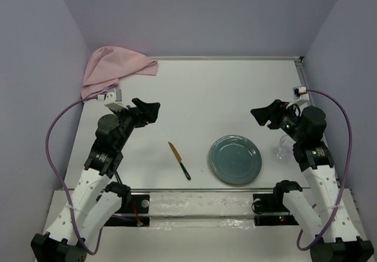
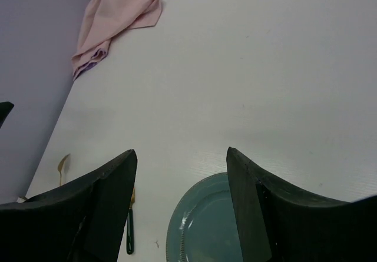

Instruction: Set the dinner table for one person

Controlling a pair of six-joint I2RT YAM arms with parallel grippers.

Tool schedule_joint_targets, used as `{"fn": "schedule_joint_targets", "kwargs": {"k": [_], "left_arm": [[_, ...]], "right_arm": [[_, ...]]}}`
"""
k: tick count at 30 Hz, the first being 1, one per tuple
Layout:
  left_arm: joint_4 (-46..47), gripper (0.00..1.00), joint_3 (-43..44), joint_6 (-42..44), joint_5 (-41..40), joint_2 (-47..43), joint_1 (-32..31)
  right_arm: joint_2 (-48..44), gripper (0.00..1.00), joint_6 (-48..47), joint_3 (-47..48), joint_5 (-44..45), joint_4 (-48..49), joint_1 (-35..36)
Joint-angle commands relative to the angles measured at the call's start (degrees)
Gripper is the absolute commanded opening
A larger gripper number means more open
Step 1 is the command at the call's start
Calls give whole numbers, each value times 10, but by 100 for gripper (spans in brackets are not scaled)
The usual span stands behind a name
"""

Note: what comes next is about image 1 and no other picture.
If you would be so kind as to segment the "teal round plate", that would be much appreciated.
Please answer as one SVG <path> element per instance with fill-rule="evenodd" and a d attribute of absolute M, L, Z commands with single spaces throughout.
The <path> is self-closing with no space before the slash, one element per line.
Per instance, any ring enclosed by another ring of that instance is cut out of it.
<path fill-rule="evenodd" d="M 210 148 L 208 163 L 213 174 L 223 183 L 245 186 L 254 181 L 262 170 L 262 156 L 248 138 L 226 135 Z"/>

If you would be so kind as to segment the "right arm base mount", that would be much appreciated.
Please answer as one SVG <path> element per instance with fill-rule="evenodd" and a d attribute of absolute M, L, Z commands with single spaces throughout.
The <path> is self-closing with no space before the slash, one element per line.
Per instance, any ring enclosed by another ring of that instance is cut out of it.
<path fill-rule="evenodd" d="M 257 227 L 298 225 L 287 208 L 276 204 L 273 194 L 253 194 L 252 211 Z"/>

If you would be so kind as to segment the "gold knife black handle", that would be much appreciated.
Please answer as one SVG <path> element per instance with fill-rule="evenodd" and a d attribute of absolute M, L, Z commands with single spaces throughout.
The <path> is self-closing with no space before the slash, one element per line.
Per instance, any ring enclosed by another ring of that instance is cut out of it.
<path fill-rule="evenodd" d="M 184 164 L 182 163 L 182 158 L 181 158 L 180 154 L 178 153 L 178 151 L 176 150 L 175 146 L 171 142 L 168 142 L 168 145 L 169 145 L 170 149 L 172 150 L 176 160 L 180 164 L 180 167 L 183 170 L 185 177 L 188 180 L 191 180 L 191 176 L 190 176 L 189 172 L 187 171 L 187 169 L 185 168 Z"/>

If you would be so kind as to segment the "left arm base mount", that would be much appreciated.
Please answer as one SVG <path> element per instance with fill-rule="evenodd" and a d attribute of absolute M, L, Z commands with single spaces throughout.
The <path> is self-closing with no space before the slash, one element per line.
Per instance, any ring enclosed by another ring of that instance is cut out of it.
<path fill-rule="evenodd" d="M 129 203 L 125 201 L 115 214 L 105 223 L 106 227 L 148 227 L 150 195 L 147 193 L 132 193 Z"/>

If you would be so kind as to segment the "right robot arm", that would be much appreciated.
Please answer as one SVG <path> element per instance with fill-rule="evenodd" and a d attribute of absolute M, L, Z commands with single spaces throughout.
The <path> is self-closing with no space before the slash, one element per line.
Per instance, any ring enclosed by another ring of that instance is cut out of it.
<path fill-rule="evenodd" d="M 295 143 L 293 154 L 300 171 L 313 193 L 315 207 L 302 195 L 293 181 L 277 183 L 271 203 L 277 210 L 288 209 L 310 244 L 312 261 L 368 261 L 374 254 L 369 240 L 363 240 L 353 225 L 342 200 L 344 189 L 336 181 L 335 168 L 328 147 L 323 142 L 325 113 L 308 106 L 296 113 L 296 105 L 275 100 L 263 108 L 251 110 L 259 125 L 271 130 L 282 129 Z"/>

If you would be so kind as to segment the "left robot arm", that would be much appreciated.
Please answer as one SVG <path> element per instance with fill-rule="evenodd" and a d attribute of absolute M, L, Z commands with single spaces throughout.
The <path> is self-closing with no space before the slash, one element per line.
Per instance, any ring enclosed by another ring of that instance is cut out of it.
<path fill-rule="evenodd" d="M 125 106 L 115 93 L 95 97 L 111 111 L 98 120 L 95 141 L 73 191 L 62 187 L 67 203 L 44 234 L 34 235 L 31 248 L 37 261 L 85 261 L 94 256 L 93 239 L 99 240 L 106 222 L 116 211 L 130 206 L 129 186 L 112 178 L 123 160 L 122 150 L 136 128 L 157 121 L 160 103 L 138 98 Z"/>

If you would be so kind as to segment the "pink cloth placemat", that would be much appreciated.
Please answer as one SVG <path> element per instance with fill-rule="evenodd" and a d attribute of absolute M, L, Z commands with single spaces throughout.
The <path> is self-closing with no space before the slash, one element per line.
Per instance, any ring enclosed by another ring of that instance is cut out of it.
<path fill-rule="evenodd" d="M 158 61 L 122 47 L 106 46 L 94 51 L 85 68 L 81 97 L 98 95 L 119 85 L 128 75 L 158 73 Z"/>

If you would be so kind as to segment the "clear plastic cup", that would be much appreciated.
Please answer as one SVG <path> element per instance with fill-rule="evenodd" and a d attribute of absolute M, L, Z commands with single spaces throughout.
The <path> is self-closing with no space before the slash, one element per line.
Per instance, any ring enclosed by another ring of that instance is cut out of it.
<path fill-rule="evenodd" d="M 278 159 L 287 159 L 293 155 L 293 145 L 294 140 L 288 136 L 284 135 L 280 138 L 279 143 L 275 146 L 274 154 Z"/>

